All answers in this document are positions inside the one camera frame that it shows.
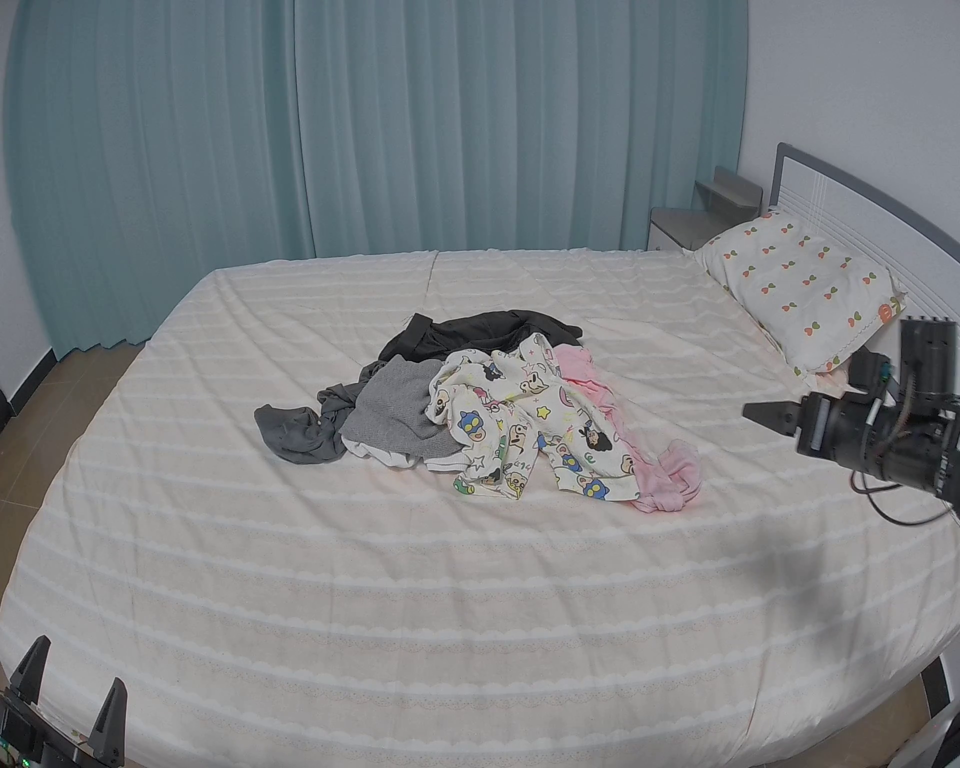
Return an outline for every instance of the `bed sheet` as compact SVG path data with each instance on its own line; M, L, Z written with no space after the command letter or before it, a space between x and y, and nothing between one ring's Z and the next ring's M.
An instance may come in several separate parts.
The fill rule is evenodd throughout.
M518 502L346 456L286 464L253 409L315 404L415 313L547 312L651 453L706 480L682 512ZM10 670L89 727L113 676L128 755L194 765L749 766L838 730L960 624L958 528L884 523L844 470L740 417L802 393L691 260L419 252L215 272L75 443L0 607ZM910 490L890 512L938 509Z

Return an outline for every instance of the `nightstand drawer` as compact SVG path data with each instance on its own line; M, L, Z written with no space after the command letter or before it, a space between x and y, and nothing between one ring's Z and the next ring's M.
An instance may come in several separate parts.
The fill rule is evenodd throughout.
M656 224L650 225L650 232L647 235L647 251L679 251L678 246L670 236L660 229Z

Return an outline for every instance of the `brown floor tile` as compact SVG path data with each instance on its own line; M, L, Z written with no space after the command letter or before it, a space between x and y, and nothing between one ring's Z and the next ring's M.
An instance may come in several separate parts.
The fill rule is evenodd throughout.
M0 593L7 588L16 553L20 551L20 542L34 515L35 507L0 502Z
M67 381L41 384L20 415L0 432L0 501L10 495L30 453L73 388Z
M60 360L52 371L47 373L47 377L43 379L43 383L56 384L61 381L79 381L95 357L94 349L96 349L96 347L86 352L74 349Z
M799 755L767 763L767 768L884 765L929 719L924 682L916 677L862 720Z
M114 387L111 379L84 379L73 385L53 421L34 446L7 500L38 507L76 442Z
M117 381L142 349L142 344L134 346L126 342L110 349L92 349L91 352L96 351L96 354L93 355L84 378L110 378Z

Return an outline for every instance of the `gray headboard frame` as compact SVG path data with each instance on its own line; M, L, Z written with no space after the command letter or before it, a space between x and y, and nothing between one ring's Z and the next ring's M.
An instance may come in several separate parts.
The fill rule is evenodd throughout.
M790 157L802 165L805 165L807 168L838 181L858 195L879 205L888 213L896 216L902 222L915 229L944 252L948 253L955 261L960 262L960 242L954 240L929 219L925 219L917 213L917 211L894 200L886 192L881 192L875 186L858 179L853 174L849 174L837 168L835 165L830 165L828 162L824 162L820 158L814 157L803 150L798 150L796 147L791 144L786 144L785 142L777 145L777 164L774 167L774 180L770 188L770 205L776 205L780 199L780 178L783 174L783 159L785 157Z

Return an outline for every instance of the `wall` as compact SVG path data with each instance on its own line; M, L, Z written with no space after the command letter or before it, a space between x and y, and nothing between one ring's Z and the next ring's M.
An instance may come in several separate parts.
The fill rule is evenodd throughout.
M748 23L739 173L769 193L786 141L960 240L960 2L750 0Z
M0 84L7 72L7 49L16 4L17 0L0 0ZM10 399L47 353L50 342L13 235L2 126L3 102L0 101L0 389Z

